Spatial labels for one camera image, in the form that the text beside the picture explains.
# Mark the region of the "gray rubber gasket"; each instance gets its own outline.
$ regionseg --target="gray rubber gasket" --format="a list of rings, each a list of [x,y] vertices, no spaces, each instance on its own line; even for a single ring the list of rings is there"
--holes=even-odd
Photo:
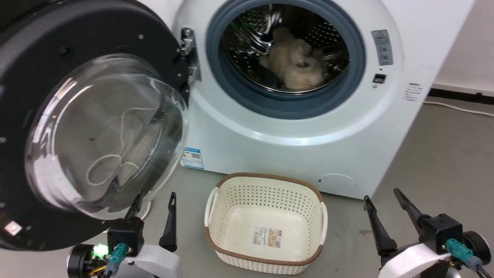
[[[242,12],[266,4],[299,6],[330,22],[348,48],[351,60],[345,72],[332,84],[300,95],[270,91],[238,72],[221,46],[223,31]],[[335,109],[355,91],[366,66],[365,45],[359,29],[350,16],[330,0],[230,0],[209,24],[206,53],[215,79],[231,98],[251,111],[281,119],[306,119]]]

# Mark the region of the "cable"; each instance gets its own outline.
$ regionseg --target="cable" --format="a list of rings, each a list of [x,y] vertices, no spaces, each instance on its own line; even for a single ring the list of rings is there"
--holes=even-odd
[[[149,212],[151,211],[151,206],[152,206],[152,205],[153,205],[153,204],[152,204],[152,202],[151,202],[151,201],[149,201],[149,203],[148,203],[148,207],[146,208],[146,211],[145,211],[145,212],[144,212],[144,214],[140,217],[140,218],[141,218],[141,220],[144,220],[144,219],[146,219],[146,217],[148,217],[148,214],[149,214]]]
[[[425,103],[425,104],[433,104],[433,105],[445,106],[445,107],[449,107],[449,108],[456,109],[456,110],[463,111],[463,112],[467,112],[467,113],[473,113],[473,114],[479,114],[479,115],[485,115],[485,116],[489,116],[489,117],[494,117],[494,114],[491,114],[491,113],[482,112],[482,111],[475,111],[475,110],[463,109],[463,108],[459,108],[459,107],[452,106],[452,105],[449,105],[449,104],[445,104],[445,103],[442,103],[442,102],[436,102],[436,101],[424,101],[424,103]]]
[[[124,142],[124,120],[125,120],[125,114],[127,113],[127,111],[131,111],[131,110],[145,110],[145,111],[153,111],[153,110],[156,110],[156,109],[158,109],[158,108],[159,108],[159,106],[158,106],[158,107],[156,107],[156,108],[140,108],[140,107],[132,107],[132,108],[128,108],[128,109],[126,109],[126,110],[122,113],[122,115],[121,115],[121,122],[120,122],[120,146],[121,146],[121,147],[120,147],[120,151],[119,151],[119,153],[121,153],[121,152],[124,150],[124,148],[125,148],[125,142]],[[91,173],[91,171],[92,171],[93,167],[94,167],[94,166],[96,166],[96,164],[98,164],[101,160],[103,160],[103,159],[105,159],[105,158],[107,158],[107,157],[116,157],[116,158],[118,158],[118,160],[119,160],[119,167],[122,167],[123,165],[128,164],[128,165],[134,166],[136,169],[139,169],[139,166],[137,166],[135,163],[132,163],[132,162],[124,162],[124,163],[122,164],[122,156],[121,156],[120,154],[107,154],[107,155],[104,155],[104,156],[102,156],[102,157],[100,157],[100,158],[96,159],[96,160],[95,160],[95,161],[91,164],[91,166],[89,166],[89,168],[87,169],[87,171],[86,171],[86,183],[87,183],[88,185],[91,185],[91,186],[100,186],[100,185],[103,185],[104,183],[106,183],[106,181],[110,178],[111,174],[109,174],[109,175],[108,175],[108,177],[107,177],[104,181],[102,181],[102,182],[100,182],[100,183],[93,183],[93,182],[91,181],[91,179],[89,178],[89,174]]]
[[[89,273],[89,277],[93,277],[95,274],[97,275],[98,272],[102,271],[103,269],[105,269],[106,266],[102,266],[102,267],[99,267],[97,269],[93,269],[90,273]]]
[[[486,278],[492,278],[489,273],[482,267],[482,266],[477,266],[477,269],[482,273]]]

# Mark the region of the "plastic basket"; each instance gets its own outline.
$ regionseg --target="plastic basket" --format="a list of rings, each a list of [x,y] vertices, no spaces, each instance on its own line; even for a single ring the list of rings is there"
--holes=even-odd
[[[223,178],[207,200],[206,238],[225,263],[297,274],[321,253],[328,212],[306,182],[264,174]]]

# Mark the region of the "open door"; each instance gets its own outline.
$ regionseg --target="open door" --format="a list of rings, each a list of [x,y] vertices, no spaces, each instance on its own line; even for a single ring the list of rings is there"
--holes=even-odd
[[[188,64],[137,1],[17,2],[0,8],[17,14],[0,26],[0,247],[55,250],[168,181],[186,135]]]

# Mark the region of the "brown basket rim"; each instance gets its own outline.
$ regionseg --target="brown basket rim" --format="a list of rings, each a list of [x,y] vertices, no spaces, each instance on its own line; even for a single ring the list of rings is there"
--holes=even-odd
[[[283,181],[283,182],[289,182],[289,183],[303,185],[303,186],[308,187],[309,189],[311,189],[317,195],[317,198],[319,199],[320,202],[323,201],[323,197],[322,197],[321,193],[312,184],[307,183],[307,182],[304,182],[304,181],[301,181],[301,180],[296,180],[296,179],[287,178],[287,177],[281,177],[281,176],[275,176],[275,175],[269,175],[269,174],[234,173],[234,174],[230,174],[230,175],[227,175],[224,178],[222,178],[218,182],[218,184],[216,185],[216,187],[220,188],[221,185],[224,184],[227,180],[232,179],[232,178],[237,178],[237,177],[264,178],[264,179],[279,180],[279,181]],[[242,254],[239,254],[239,253],[235,253],[235,252],[232,252],[232,251],[225,250],[225,249],[219,247],[218,245],[216,245],[216,243],[213,242],[213,240],[211,238],[211,235],[209,234],[209,227],[206,227],[206,240],[211,245],[211,247],[215,251],[217,251],[219,253],[222,253],[222,254],[225,254],[225,255],[228,255],[228,256],[232,256],[232,257],[235,257],[235,258],[239,258],[239,259],[254,261],[254,262],[263,263],[263,264],[271,264],[271,265],[305,266],[305,265],[308,265],[308,264],[314,262],[317,259],[317,257],[319,257],[319,255],[321,254],[321,252],[323,250],[323,245],[320,244],[319,247],[317,248],[316,252],[314,253],[314,255],[312,255],[310,258],[308,258],[308,259],[306,259],[304,261],[296,261],[296,262],[278,261],[278,260],[268,260],[268,259],[262,259],[262,258],[257,258],[257,257],[251,257],[251,256],[242,255]]]

